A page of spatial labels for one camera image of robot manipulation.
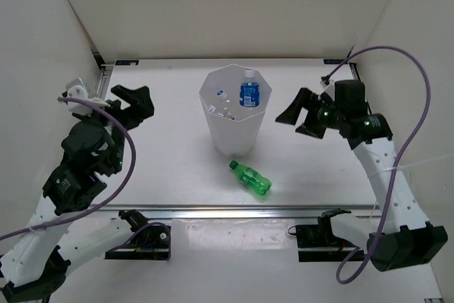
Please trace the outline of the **blue label plastic bottle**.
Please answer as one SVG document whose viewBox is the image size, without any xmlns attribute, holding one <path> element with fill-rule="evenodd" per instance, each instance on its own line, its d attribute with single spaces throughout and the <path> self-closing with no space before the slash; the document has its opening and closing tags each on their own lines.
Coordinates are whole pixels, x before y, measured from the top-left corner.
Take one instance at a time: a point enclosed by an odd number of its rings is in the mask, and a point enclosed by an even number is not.
<svg viewBox="0 0 454 303">
<path fill-rule="evenodd" d="M 246 69 L 240 86 L 240 105 L 254 109 L 260 105 L 260 85 L 255 77 L 255 70 Z"/>
</svg>

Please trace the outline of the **white orange label bottle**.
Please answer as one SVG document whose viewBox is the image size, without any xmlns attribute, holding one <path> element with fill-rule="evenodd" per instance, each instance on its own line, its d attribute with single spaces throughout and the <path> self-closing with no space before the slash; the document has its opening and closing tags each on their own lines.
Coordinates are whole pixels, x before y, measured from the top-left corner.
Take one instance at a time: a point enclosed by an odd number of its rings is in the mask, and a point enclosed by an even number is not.
<svg viewBox="0 0 454 303">
<path fill-rule="evenodd" d="M 224 115 L 223 115 L 226 119 L 230 119 L 232 121 L 237 121 L 237 118 L 229 111 L 227 111 Z"/>
</svg>

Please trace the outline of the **black label plastic bottle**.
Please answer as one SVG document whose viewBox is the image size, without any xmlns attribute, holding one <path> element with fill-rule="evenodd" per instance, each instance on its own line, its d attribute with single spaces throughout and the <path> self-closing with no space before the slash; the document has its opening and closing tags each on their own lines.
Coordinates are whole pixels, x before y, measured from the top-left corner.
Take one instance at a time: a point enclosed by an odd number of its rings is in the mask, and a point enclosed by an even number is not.
<svg viewBox="0 0 454 303">
<path fill-rule="evenodd" d="M 225 91 L 223 90 L 219 90 L 217 93 L 216 93 L 216 98 L 218 99 L 219 102 L 221 103 L 228 103 L 229 102 L 229 99 L 228 99 L 228 95 Z"/>
</svg>

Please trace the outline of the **green plastic soda bottle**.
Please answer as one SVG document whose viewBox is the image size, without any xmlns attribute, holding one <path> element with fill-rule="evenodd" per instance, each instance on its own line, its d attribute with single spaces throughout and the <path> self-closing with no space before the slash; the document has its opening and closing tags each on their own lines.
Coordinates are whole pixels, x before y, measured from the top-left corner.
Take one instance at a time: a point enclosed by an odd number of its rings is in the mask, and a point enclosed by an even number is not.
<svg viewBox="0 0 454 303">
<path fill-rule="evenodd" d="M 272 187 L 272 182 L 269 179 L 263 177 L 251 167 L 232 160 L 229 168 L 234 172 L 239 182 L 258 196 L 265 196 Z"/>
</svg>

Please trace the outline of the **clear unlabeled plastic bottle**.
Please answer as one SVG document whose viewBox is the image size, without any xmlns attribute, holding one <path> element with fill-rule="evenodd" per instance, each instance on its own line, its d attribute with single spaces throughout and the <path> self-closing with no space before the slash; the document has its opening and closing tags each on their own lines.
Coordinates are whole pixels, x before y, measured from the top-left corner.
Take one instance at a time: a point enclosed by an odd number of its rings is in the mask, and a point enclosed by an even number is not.
<svg viewBox="0 0 454 303">
<path fill-rule="evenodd" d="M 223 114 L 212 104 L 207 106 L 207 111 L 213 115 L 223 116 Z"/>
</svg>

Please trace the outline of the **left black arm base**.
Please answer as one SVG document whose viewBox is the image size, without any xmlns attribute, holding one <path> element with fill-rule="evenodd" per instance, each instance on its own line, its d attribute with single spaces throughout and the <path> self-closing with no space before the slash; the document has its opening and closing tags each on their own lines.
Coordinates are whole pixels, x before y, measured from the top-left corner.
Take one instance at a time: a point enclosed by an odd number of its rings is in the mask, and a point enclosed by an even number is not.
<svg viewBox="0 0 454 303">
<path fill-rule="evenodd" d="M 137 210 L 120 211 L 118 217 L 130 225 L 132 236 L 108 250 L 105 260 L 156 260 L 171 258 L 171 226 L 153 221 Z"/>
</svg>

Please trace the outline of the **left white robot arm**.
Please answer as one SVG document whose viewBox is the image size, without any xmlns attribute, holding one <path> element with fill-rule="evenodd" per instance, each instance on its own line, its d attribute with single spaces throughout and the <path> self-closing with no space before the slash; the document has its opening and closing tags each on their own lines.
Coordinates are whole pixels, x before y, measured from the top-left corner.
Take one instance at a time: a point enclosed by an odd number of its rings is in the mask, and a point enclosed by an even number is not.
<svg viewBox="0 0 454 303">
<path fill-rule="evenodd" d="M 121 171 L 124 149 L 134 145 L 130 130 L 155 111 L 146 86 L 117 85 L 111 92 L 116 99 L 104 101 L 89 97 L 78 84 L 59 98 L 77 123 L 62 141 L 62 161 L 46 180 L 28 226 L 14 232 L 16 245 L 1 257 L 7 302 L 46 302 L 91 259 L 124 246 L 144 246 L 153 238 L 153 225 L 130 210 L 86 238 L 61 244 L 73 222 L 98 210 L 94 200 L 106 189 L 103 177 Z"/>
</svg>

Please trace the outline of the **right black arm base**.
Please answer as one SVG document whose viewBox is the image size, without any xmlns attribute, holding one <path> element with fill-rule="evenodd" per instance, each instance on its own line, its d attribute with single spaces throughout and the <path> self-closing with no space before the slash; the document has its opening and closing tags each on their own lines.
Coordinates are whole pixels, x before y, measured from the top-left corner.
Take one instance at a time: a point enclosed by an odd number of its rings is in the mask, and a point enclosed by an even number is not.
<svg viewBox="0 0 454 303">
<path fill-rule="evenodd" d="M 297 239 L 300 263 L 339 263 L 355 248 L 343 239 L 327 241 L 314 224 L 290 226 L 287 233 Z"/>
</svg>

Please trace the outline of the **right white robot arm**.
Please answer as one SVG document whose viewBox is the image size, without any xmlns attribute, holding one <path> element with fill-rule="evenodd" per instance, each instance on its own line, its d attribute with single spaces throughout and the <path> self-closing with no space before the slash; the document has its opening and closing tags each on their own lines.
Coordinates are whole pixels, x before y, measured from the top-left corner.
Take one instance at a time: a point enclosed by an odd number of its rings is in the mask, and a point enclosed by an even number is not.
<svg viewBox="0 0 454 303">
<path fill-rule="evenodd" d="M 348 210 L 326 211 L 317 226 L 306 228 L 307 244 L 338 246 L 345 241 L 362 250 L 380 272 L 429 263 L 448 234 L 417 203 L 398 168 L 386 118 L 367 110 L 365 85 L 359 80 L 332 82 L 321 94 L 301 88 L 275 121 L 295 126 L 302 110 L 306 118 L 295 131 L 318 139 L 328 129 L 339 132 L 362 165 L 381 211 L 377 226 Z"/>
</svg>

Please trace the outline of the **left aluminium side rail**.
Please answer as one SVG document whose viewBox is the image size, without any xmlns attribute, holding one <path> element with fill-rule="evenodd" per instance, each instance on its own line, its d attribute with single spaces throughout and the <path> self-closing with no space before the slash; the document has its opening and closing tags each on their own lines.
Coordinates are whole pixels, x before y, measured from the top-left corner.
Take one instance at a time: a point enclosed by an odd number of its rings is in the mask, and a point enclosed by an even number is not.
<svg viewBox="0 0 454 303">
<path fill-rule="evenodd" d="M 96 85 L 95 92 L 100 99 L 105 99 L 109 81 L 111 78 L 112 67 L 104 61 L 103 57 L 99 52 L 93 52 L 92 55 L 100 71 L 100 76 Z"/>
</svg>

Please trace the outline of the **aluminium front rail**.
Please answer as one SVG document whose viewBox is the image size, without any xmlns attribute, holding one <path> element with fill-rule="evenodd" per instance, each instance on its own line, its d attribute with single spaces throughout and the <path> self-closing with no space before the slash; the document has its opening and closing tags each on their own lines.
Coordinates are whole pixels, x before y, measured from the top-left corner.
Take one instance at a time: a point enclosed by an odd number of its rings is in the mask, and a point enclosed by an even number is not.
<svg viewBox="0 0 454 303">
<path fill-rule="evenodd" d="M 305 219 L 316 218 L 325 211 L 345 209 L 359 217 L 379 216 L 374 205 L 132 205 L 108 204 L 92 216 L 115 218 L 120 211 L 138 210 L 154 220 L 169 219 Z"/>
</svg>

